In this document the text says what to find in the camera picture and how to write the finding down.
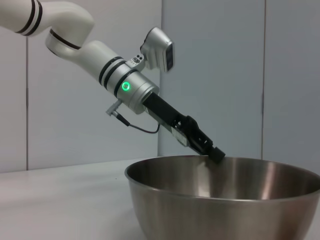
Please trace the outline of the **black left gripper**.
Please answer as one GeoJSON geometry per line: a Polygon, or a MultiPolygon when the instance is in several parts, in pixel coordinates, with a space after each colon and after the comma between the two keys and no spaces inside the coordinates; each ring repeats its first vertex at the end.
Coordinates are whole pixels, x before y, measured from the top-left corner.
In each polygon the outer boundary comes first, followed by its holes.
{"type": "Polygon", "coordinates": [[[219,164],[225,153],[214,146],[212,140],[200,130],[198,123],[190,116],[179,113],[156,93],[151,93],[144,101],[147,113],[168,130],[184,147],[189,146],[201,156],[208,156],[219,164]]]}

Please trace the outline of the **stainless steel mixing bowl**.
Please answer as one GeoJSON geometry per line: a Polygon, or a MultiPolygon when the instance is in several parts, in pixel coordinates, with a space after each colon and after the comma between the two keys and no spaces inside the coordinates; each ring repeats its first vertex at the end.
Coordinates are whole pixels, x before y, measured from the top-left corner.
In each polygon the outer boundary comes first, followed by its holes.
{"type": "Polygon", "coordinates": [[[164,156],[125,169],[147,240],[304,240],[320,175],[241,157],[164,156]]]}

